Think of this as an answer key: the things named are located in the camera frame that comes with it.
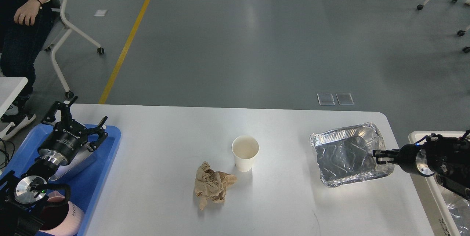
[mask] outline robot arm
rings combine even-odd
[[[377,164],[398,164],[403,171],[424,177],[437,174],[441,186],[470,200],[470,130],[462,137],[431,134],[401,149],[373,150]]]
[[[67,184],[51,184],[49,179],[59,166],[69,165],[80,148],[88,144],[88,137],[98,135],[97,141],[87,147],[95,151],[108,137],[105,132],[104,117],[98,126],[87,128],[72,118],[70,106],[76,101],[55,102],[42,120],[54,128],[47,139],[37,148],[39,157],[34,164],[19,178],[14,171],[0,179],[0,234],[10,236],[33,236],[44,221],[39,219],[45,207],[57,207],[67,204],[71,190]],[[55,114],[61,112],[61,120],[55,122]],[[64,190],[65,199],[61,202],[48,202],[48,190]]]

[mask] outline crumpled paper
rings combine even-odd
[[[214,203],[225,202],[227,188],[237,181],[233,174],[223,171],[213,171],[207,162],[198,168],[194,182],[194,192],[199,197],[199,209],[203,210],[207,205],[207,199]]]

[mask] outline human hand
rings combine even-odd
[[[20,25],[32,26],[39,12],[39,7],[40,3],[37,0],[28,0],[17,10],[13,20]]]

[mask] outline foil container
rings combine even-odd
[[[371,122],[312,134],[320,179],[329,188],[393,173],[393,164],[377,164],[372,150],[385,150],[383,137]]]

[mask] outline gray epoxy floor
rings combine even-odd
[[[431,0],[418,12],[423,1],[151,0],[106,103],[376,111],[399,145],[416,130],[464,131],[470,39],[455,33],[470,7]],[[69,1],[72,23],[106,49],[72,34],[57,53],[77,102],[98,102],[143,2]],[[63,92],[45,52],[36,67],[29,106],[42,117]],[[319,92],[356,105],[319,106]]]

